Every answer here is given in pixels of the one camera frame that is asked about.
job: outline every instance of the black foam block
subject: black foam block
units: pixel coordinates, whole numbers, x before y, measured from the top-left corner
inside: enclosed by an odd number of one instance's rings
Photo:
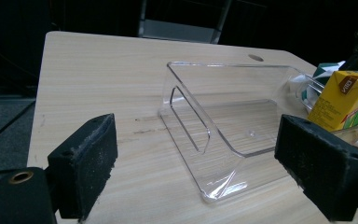
[[[62,218],[85,219],[103,191],[117,158],[113,114],[87,121],[48,155]]]
[[[282,115],[277,159],[330,221],[351,221],[358,202],[358,149],[305,119]]]

